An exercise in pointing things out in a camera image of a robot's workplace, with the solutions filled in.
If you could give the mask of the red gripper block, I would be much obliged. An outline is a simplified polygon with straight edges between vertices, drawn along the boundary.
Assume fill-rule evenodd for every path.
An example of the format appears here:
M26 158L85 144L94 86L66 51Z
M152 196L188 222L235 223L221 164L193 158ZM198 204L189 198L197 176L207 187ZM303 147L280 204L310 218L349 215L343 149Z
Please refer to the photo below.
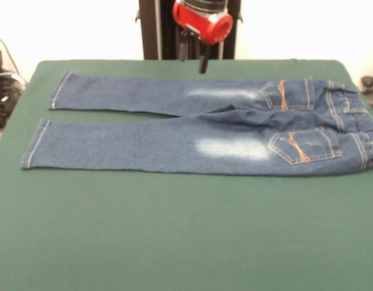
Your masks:
M203 43L200 51L199 73L205 74L211 46L224 41L233 27L228 13L228 1L175 1L173 18L183 30L180 34L179 60L187 59L189 32Z

